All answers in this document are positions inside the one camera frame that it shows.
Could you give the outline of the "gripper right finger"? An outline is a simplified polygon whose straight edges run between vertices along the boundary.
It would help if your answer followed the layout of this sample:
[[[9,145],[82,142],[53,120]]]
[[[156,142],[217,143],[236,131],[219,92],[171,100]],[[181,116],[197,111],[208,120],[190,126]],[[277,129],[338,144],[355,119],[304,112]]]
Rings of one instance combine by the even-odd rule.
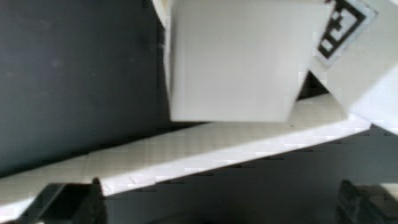
[[[341,181],[336,224],[398,224],[398,183]]]

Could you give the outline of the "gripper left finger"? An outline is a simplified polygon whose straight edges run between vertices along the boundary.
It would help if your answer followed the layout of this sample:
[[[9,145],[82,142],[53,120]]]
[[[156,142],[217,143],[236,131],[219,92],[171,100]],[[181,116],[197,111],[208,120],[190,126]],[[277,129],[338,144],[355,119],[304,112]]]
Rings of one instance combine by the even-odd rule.
[[[50,183],[16,218],[16,224],[107,224],[100,179],[85,184]]]

